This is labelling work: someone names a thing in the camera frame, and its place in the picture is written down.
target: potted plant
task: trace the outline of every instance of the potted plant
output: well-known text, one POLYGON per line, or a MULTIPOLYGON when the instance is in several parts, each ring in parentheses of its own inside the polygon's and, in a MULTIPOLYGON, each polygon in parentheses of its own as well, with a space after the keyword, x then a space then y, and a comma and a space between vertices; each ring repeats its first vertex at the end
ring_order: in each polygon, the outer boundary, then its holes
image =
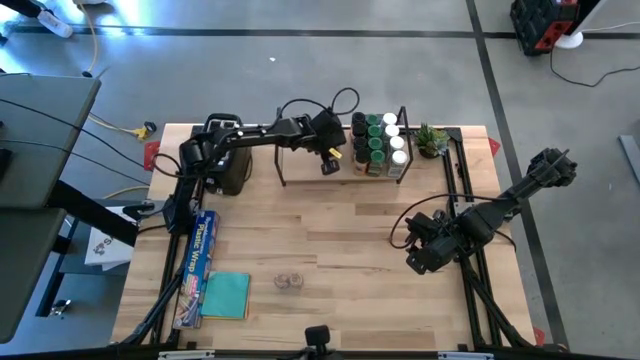
POLYGON ((449 135, 444 130, 438 130, 432 126, 422 123, 420 129, 415 134, 415 144, 420 155, 427 159, 433 159, 444 155, 447 151, 449 135))

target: gray floor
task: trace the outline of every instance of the gray floor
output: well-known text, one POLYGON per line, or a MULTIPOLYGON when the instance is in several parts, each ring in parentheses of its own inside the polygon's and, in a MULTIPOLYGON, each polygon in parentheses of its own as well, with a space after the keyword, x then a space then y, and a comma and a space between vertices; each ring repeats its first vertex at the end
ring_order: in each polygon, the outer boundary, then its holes
MULTIPOLYGON (((50 3, 62 18, 83 24, 82 13, 70 1, 50 3)), ((366 111, 405 105, 413 123, 482 124, 500 141, 472 38, 127 36, 118 28, 471 31, 464 0, 110 3, 88 9, 95 23, 111 26, 110 35, 98 37, 100 56, 94 74, 106 71, 93 111, 121 126, 137 127, 147 120, 161 126, 204 119, 211 112, 235 112, 245 121, 269 122, 275 107, 292 97, 329 101, 340 87, 353 86, 366 111)), ((512 30, 509 0, 476 0, 476 4, 484 31, 512 30)), ((638 19, 637 1, 611 0, 591 27, 638 19)), ((640 26, 619 31, 640 32, 640 26)), ((634 91, 640 72, 613 76, 595 89, 581 88, 555 78, 547 56, 525 58, 514 40, 486 43, 522 171, 533 155, 550 146, 570 148, 569 157, 579 163, 578 178, 570 187, 543 191, 532 199, 571 348, 640 357, 640 278, 632 265, 640 257, 634 206, 640 201, 640 187, 616 139, 619 134, 640 138, 640 102, 634 91)), ((637 40, 586 41, 579 49, 558 51, 555 67, 572 79, 592 82, 606 71, 637 66, 637 44, 637 40)), ((87 35, 60 39, 14 33, 0 49, 0 62, 7 71, 76 76, 90 63, 92 46, 87 35)), ((106 140, 121 141, 126 145, 120 150, 141 158, 142 144, 132 138, 91 123, 86 126, 106 140)), ((150 177, 91 139, 81 137, 75 151, 140 179, 150 177)), ((511 180, 502 150, 496 165, 506 189, 511 180)), ((93 197, 136 185, 80 159, 72 159, 63 176, 93 197)), ((514 222, 514 236, 534 325, 548 333, 519 221, 514 222)), ((83 279, 69 279, 66 286, 84 291, 83 279)), ((99 323, 97 328, 113 322, 115 305, 107 305, 99 316, 86 314, 92 323, 99 323)), ((0 346, 0 353, 41 350, 25 336, 37 326, 31 321, 25 317, 19 336, 0 346)), ((106 343, 108 331, 87 332, 88 322, 78 321, 51 335, 52 348, 106 343)))

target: black desk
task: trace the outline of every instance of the black desk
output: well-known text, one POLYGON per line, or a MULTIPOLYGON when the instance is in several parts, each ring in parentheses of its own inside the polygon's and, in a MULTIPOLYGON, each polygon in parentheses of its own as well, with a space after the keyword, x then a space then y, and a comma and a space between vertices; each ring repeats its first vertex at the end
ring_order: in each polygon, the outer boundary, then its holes
MULTIPOLYGON (((100 81, 95 79, 0 77, 0 99, 77 127, 84 125, 99 88, 100 81)), ((77 129, 4 102, 0 102, 0 120, 4 122, 0 147, 13 151, 0 181, 0 279, 2 285, 9 284, 0 305, 0 343, 4 343, 13 337, 48 254, 67 250, 68 241, 57 236, 66 213, 132 246, 137 227, 59 180, 68 151, 78 138, 77 129), (67 152, 3 139, 54 145, 67 152)))

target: teal cloth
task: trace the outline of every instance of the teal cloth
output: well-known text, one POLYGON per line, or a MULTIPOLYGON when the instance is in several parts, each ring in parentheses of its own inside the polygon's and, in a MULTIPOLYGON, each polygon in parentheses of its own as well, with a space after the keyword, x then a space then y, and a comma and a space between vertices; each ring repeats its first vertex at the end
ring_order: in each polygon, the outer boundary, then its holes
POLYGON ((201 315, 244 319, 249 295, 249 274, 212 271, 201 315))

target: wooden tabletop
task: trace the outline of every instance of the wooden tabletop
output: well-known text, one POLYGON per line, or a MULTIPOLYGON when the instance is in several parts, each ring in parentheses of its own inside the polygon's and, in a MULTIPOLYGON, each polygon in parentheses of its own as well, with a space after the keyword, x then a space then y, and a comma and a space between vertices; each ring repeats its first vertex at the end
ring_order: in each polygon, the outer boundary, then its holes
MULTIPOLYGON (((160 151, 177 156, 191 127, 166 125, 160 151)), ((474 193, 499 194, 485 127, 461 129, 474 193)), ((329 180, 282 187, 273 155, 271 146, 253 148, 253 174, 242 193, 208 194, 204 200, 204 208, 221 215, 213 269, 251 274, 248 319, 204 320, 201 329, 182 331, 181 344, 197 341, 198 348, 218 350, 298 350, 306 345, 304 329, 322 324, 331 329, 330 347, 344 350, 450 350, 471 344, 459 266, 451 263, 419 276, 405 264, 407 254, 387 243, 391 226, 406 207, 446 193, 441 159, 416 156, 400 185, 329 180), (303 288, 277 289, 273 278, 279 273, 302 274, 303 288)), ((168 161, 159 165, 171 169, 168 161)), ((149 198, 166 199, 174 185, 175 179, 154 172, 149 198)), ((416 211, 431 215, 445 204, 444 198, 434 200, 416 211)), ((143 227, 161 222, 155 217, 143 227)), ((509 233, 507 227, 501 230, 509 233)), ((395 241, 403 241, 406 234, 403 226, 395 241)), ((113 341, 131 333, 155 302, 168 242, 164 229, 138 238, 113 341)), ((534 342, 512 245, 497 236, 485 251, 496 302, 522 336, 534 342)), ((489 341, 486 312, 477 302, 489 341)), ((170 304, 163 336, 173 312, 170 304)))

